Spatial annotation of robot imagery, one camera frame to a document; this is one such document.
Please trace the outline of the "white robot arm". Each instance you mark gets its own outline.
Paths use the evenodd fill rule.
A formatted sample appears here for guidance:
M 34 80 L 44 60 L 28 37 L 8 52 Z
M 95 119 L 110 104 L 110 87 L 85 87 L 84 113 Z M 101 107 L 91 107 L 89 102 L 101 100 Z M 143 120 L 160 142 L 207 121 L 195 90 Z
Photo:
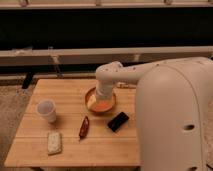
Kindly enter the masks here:
M 206 171 L 203 115 L 213 101 L 213 60 L 167 59 L 96 69 L 93 107 L 119 82 L 136 86 L 135 114 L 142 171 Z

